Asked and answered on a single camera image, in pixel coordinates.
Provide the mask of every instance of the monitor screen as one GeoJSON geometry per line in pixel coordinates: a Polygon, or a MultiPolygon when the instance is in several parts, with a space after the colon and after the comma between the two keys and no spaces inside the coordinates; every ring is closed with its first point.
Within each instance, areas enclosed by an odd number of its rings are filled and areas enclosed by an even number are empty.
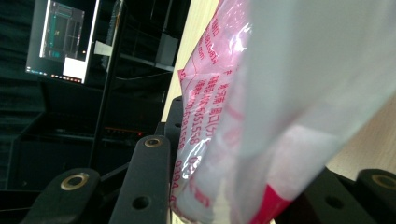
{"type": "Polygon", "coordinates": [[[84,83],[99,0],[36,0],[26,72],[84,83]]]}

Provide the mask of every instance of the wooden surface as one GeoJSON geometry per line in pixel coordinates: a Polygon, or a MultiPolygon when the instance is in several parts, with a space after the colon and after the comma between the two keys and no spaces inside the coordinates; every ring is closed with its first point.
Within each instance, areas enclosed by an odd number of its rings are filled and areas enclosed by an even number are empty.
{"type": "Polygon", "coordinates": [[[166,98],[165,109],[163,110],[162,121],[166,121],[170,104],[175,97],[181,95],[181,88],[178,82],[177,70],[184,68],[190,58],[199,38],[204,33],[206,26],[215,13],[219,0],[191,0],[189,15],[184,27],[180,48],[177,54],[175,71],[172,75],[171,85],[166,98]]]}
{"type": "MultiPolygon", "coordinates": [[[[172,99],[181,95],[177,70],[184,67],[219,0],[191,0],[190,12],[177,55],[162,121],[166,121],[172,99]]],[[[334,172],[355,179],[365,168],[396,173],[396,95],[327,164],[334,172]]]]}

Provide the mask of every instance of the white plastic bag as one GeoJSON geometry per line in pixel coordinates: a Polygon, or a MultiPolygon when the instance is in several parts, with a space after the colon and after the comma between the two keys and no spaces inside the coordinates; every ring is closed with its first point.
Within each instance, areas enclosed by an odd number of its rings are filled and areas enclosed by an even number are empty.
{"type": "Polygon", "coordinates": [[[184,115],[171,187],[171,206],[179,214],[182,212],[176,198],[187,187],[218,127],[230,84],[251,35],[248,3],[220,1],[188,65],[179,71],[184,115]]]}
{"type": "Polygon", "coordinates": [[[288,206],[396,90],[394,9],[252,1],[244,61],[199,167],[173,198],[177,211],[267,223],[288,206]]]}

